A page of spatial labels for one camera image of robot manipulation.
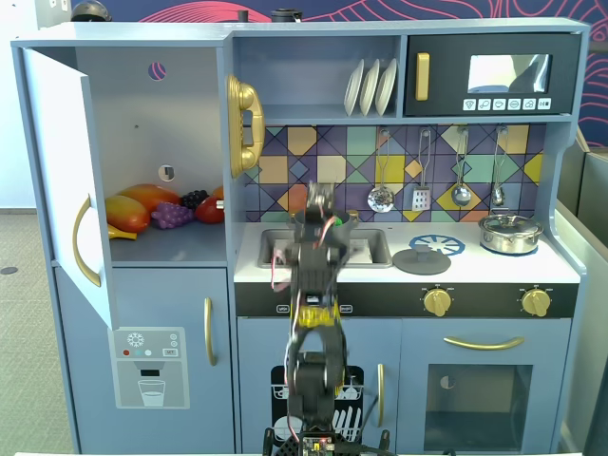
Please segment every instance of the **white wall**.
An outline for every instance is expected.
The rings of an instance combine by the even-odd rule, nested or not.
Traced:
[[[575,357],[570,401],[564,419],[568,445],[582,450],[589,433],[608,356],[608,247],[558,202],[556,226],[561,240],[587,267],[582,327]]]
[[[69,20],[69,0],[0,0],[0,208],[35,207],[10,40]]]

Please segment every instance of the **microwave window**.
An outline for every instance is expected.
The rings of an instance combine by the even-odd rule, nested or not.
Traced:
[[[546,93],[549,54],[472,55],[468,93]]]

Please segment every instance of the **toy kitchen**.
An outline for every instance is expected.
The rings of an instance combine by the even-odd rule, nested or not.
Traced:
[[[588,40],[528,18],[13,41],[75,450],[285,442],[289,269],[272,263],[321,182],[351,243],[336,431],[375,446],[387,429],[399,454],[555,452],[586,273],[554,213]],[[223,186],[224,222],[180,209],[110,239],[115,195],[142,182],[184,195],[174,216]]]

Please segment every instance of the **stove knob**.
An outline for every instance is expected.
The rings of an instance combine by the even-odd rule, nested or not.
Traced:
[[[452,298],[446,290],[436,288],[425,294],[425,307],[432,314],[444,316],[452,303]]]
[[[543,290],[528,290],[522,297],[523,309],[529,314],[545,316],[551,305],[549,294]]]

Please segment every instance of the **floor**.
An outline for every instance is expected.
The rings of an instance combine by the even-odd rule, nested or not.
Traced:
[[[38,220],[0,215],[0,456],[72,453]]]

